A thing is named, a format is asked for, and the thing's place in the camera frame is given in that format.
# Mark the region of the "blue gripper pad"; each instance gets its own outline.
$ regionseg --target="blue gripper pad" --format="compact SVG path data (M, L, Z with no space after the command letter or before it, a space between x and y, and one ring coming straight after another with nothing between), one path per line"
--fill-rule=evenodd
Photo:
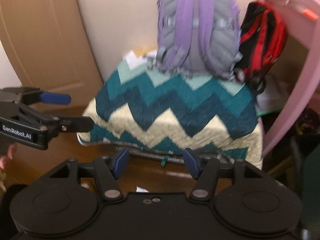
M122 173L128 165L129 156L130 154L128 149L125 149L121 154L116 154L115 156L113 156L116 159L114 160L115 166L111 173L115 179L119 179L121 177Z
M198 179L201 171L198 167L197 159L188 150L183 151L183 161L193 179Z
M54 104L54 105L68 105L71 102L71 97L66 94L56 94L43 92L40 95L41 102L44 104Z

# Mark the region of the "red backpack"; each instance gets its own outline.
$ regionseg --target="red backpack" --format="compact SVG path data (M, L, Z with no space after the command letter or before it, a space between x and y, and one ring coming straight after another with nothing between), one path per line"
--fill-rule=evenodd
M240 52L243 58L236 64L244 73L243 81L250 89L262 93L264 76L283 51L286 43L286 26L271 7L251 2L241 26Z

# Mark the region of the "wooden floor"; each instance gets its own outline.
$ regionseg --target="wooden floor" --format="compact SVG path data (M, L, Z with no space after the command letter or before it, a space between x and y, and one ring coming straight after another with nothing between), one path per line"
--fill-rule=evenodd
M68 110L66 114L81 114L83 109ZM116 152L112 145L81 146L76 134L61 133L54 138L46 151L36 150L24 145L18 146L18 152L7 171L6 185L12 183L30 184L39 176L68 158L77 158L80 162L91 162L103 155ZM129 165L118 180L119 186L126 194L135 191L136 186L150 192L189 193L195 181L181 164L167 163L163 168L160 161L130 157ZM217 192L230 185L230 180L219 180Z

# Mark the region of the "circular pad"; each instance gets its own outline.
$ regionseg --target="circular pad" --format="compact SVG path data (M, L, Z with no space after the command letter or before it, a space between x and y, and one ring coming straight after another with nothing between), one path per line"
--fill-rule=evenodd
M94 193L78 184L29 187L11 201L10 213L25 231L59 235L81 227L97 210Z
M283 233L299 221L301 201L288 188L245 179L216 196L215 210L231 227L256 236Z

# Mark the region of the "beige wall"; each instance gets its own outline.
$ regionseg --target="beige wall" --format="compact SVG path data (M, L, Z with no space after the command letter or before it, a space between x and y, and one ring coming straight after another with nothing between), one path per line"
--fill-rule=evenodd
M156 46L157 0L78 0L98 67L106 80L125 52ZM236 0L241 20L252 0Z

